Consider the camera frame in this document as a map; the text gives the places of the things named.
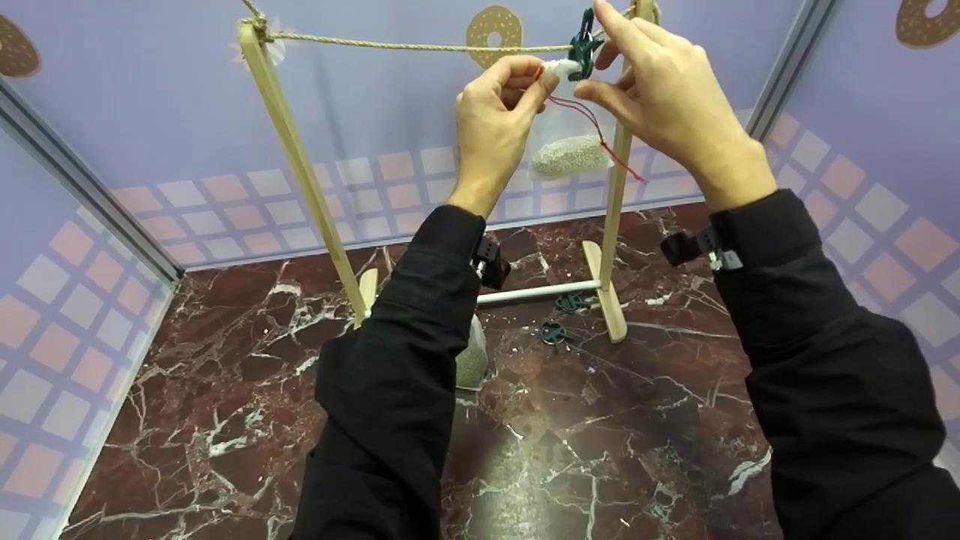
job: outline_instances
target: green clip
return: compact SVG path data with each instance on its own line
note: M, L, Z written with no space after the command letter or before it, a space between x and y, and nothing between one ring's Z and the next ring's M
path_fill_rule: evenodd
M579 294L567 292L557 297L557 300L553 302L553 307L564 313L576 313L585 307L590 307L590 304L584 302Z
M572 341L572 338L557 321L544 321L540 324L540 341L557 346L565 341Z
M580 71L567 76L570 82L583 81L593 73L593 53L603 45L603 39L594 39L590 31L593 29L593 8L584 10L584 20L580 24L580 32L570 40L570 52L566 54L569 60L580 64Z

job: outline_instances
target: black jacket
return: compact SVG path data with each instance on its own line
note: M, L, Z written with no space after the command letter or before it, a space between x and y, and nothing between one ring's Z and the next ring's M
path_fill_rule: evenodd
M856 304L792 192L711 219L745 265L716 285L753 367L785 538L960 539L960 492L932 464L944 424L910 330ZM484 225L434 210L370 319L324 345L328 420L296 540L439 538L454 357L480 289L468 259Z

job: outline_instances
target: marble floor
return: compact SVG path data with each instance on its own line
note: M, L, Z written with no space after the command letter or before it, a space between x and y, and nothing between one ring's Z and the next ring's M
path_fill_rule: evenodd
M495 233L508 288L586 279L602 219ZM630 325L552 299L483 309L490 373L458 398L444 538L781 538L748 365L701 262L661 237L702 205L623 216L613 282ZM404 251L350 252L381 276ZM575 340L540 343L561 322ZM326 256L191 273L164 320L64 539L285 539L302 459L324 425L316 351L348 324Z

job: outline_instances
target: finger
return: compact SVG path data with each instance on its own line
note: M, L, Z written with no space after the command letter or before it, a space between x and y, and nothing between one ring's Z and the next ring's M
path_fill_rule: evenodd
M500 89L518 77L536 77L543 60L537 57L524 55L508 55L500 57L477 77L476 82L483 86Z
M530 85L532 85L536 79L537 79L536 77L531 77L529 75L523 75L520 77L511 77L510 80L507 81L505 85L503 85L503 87L525 89L525 88L529 88Z
M547 96L553 93L559 82L560 79L556 75L540 77L523 92L523 96L516 103L514 110L521 114L526 121L533 121L534 115L543 109Z
M503 88L503 92L500 93L500 101L507 110L513 110L521 97L523 97L523 90L520 88Z
M634 69L628 67L623 74L617 78L616 82L613 83L614 86L620 88L621 90L626 90L627 88L636 85L636 79L634 78Z
M625 91L610 83L581 81L574 88L573 95L609 110L624 125L629 126L637 122L639 107L636 102Z
M650 40L657 45L661 45L663 47L676 47L689 43L685 37L671 34L670 32L664 30L663 27L658 26L646 19L635 17L631 22L633 22L634 26L636 26L643 34L649 37Z
M593 9L607 36L616 43L617 50L630 64L641 70L650 65L652 53L659 45L624 18L607 0L593 0Z
M603 47L600 47L600 52L597 53L597 58L593 62L593 67L596 67L600 70L607 69L618 56L620 56L620 49L616 47L616 43L607 41L603 44Z

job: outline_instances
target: clear plastic bag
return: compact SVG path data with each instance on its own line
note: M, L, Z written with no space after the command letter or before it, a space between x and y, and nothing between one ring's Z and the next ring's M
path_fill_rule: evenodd
M457 355L457 388L476 391L487 375L487 337L483 334L480 318L473 314L467 348Z
M537 115L527 138L525 158L532 181L550 181L573 175L600 173L613 166L610 153L601 142L612 141L616 119L605 109L573 97L576 83L567 77L580 69L575 61L548 61L544 72L552 72L560 78L554 98ZM566 102L574 101L572 106ZM592 119L578 109L589 110Z

